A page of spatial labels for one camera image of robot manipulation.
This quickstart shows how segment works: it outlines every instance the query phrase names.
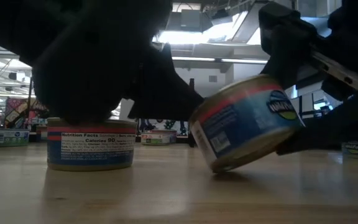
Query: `wall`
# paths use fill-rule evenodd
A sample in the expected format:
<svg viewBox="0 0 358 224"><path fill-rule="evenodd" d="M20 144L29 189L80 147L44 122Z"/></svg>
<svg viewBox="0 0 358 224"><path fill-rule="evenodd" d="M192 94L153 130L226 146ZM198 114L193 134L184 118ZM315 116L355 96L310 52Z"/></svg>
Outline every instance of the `wall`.
<svg viewBox="0 0 358 224"><path fill-rule="evenodd" d="M234 82L234 66L231 65L226 72L224 84L228 85Z"/></svg>
<svg viewBox="0 0 358 224"><path fill-rule="evenodd" d="M306 17L322 17L335 11L341 7L342 0L298 0L298 8L302 16Z"/></svg>
<svg viewBox="0 0 358 224"><path fill-rule="evenodd" d="M233 64L234 82L258 75L265 65Z"/></svg>
<svg viewBox="0 0 358 224"><path fill-rule="evenodd" d="M208 97L218 92L218 90L225 86L225 73L221 73L219 69L208 68L176 68L177 74L186 82L189 83L191 78L195 79L195 90L202 97ZM216 75L218 81L216 83L209 82L209 76Z"/></svg>

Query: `red stripe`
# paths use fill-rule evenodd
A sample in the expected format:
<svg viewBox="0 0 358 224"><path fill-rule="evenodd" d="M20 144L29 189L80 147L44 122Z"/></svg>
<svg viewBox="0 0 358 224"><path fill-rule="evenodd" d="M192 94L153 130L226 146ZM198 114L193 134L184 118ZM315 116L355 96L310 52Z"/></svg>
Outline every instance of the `red stripe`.
<svg viewBox="0 0 358 224"><path fill-rule="evenodd" d="M135 128L69 128L69 127L48 127L48 132L63 132L63 133L128 133L135 134Z"/></svg>
<svg viewBox="0 0 358 224"><path fill-rule="evenodd" d="M51 140L51 141L61 141L61 140L62 140L62 136L48 136L48 140Z"/></svg>
<svg viewBox="0 0 358 224"><path fill-rule="evenodd" d="M238 93L233 94L232 96L227 97L225 100L219 102L215 107L211 108L207 113L200 116L198 120L200 121L200 123L203 123L205 120L207 120L217 112L221 111L223 108L265 90L282 90L282 88L277 84L270 84L270 85L259 86L251 89L244 89Z"/></svg>

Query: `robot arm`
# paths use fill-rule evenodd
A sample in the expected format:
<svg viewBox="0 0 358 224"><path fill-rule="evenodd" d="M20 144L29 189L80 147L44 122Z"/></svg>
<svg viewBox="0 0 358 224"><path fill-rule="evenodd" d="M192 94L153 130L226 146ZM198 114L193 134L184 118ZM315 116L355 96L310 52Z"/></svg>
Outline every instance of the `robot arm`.
<svg viewBox="0 0 358 224"><path fill-rule="evenodd" d="M327 38L302 21L299 12L274 2L261 9L262 48L271 55L265 71L283 86L292 86L298 69L312 66L326 77L322 89L344 101L283 143L279 154L358 140L358 6L354 4L358 2L344 1L343 7L330 15L332 34Z"/></svg>
<svg viewBox="0 0 358 224"><path fill-rule="evenodd" d="M0 0L0 46L33 67L37 98L70 123L108 119L122 98L135 100L132 116L187 120L203 99L151 46L171 11L166 0Z"/></svg>

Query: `ceiling light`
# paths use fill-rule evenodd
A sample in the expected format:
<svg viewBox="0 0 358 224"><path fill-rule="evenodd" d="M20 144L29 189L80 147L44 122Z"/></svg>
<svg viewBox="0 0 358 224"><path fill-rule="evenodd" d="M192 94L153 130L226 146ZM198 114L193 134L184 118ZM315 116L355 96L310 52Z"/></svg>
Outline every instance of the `ceiling light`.
<svg viewBox="0 0 358 224"><path fill-rule="evenodd" d="M170 44L200 44L207 43L208 38L200 32L163 31L158 41Z"/></svg>
<svg viewBox="0 0 358 224"><path fill-rule="evenodd" d="M0 62L0 67L4 67L6 65L6 63L2 63ZM9 63L9 68L23 68L23 69L31 69L31 66L19 61L18 59L12 59L11 62Z"/></svg>
<svg viewBox="0 0 358 224"><path fill-rule="evenodd" d="M25 95L25 94L6 94L6 93L0 93L0 96L5 96L5 97L23 97L23 98L29 97L28 95Z"/></svg>
<svg viewBox="0 0 358 224"><path fill-rule="evenodd" d="M215 58L199 58L199 57L172 57L172 60L198 61L198 62L214 62Z"/></svg>
<svg viewBox="0 0 358 224"><path fill-rule="evenodd" d="M252 59L222 59L222 62L226 63L251 63L251 64L259 64L259 65L265 65L267 63L267 60L252 60Z"/></svg>

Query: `nutrition facts label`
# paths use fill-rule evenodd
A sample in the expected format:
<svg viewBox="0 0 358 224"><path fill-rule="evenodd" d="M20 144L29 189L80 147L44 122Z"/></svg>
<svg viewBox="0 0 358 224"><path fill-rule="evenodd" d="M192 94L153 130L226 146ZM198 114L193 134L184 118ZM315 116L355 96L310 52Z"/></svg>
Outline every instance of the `nutrition facts label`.
<svg viewBox="0 0 358 224"><path fill-rule="evenodd" d="M135 134L62 133L61 152L116 152L134 149Z"/></svg>

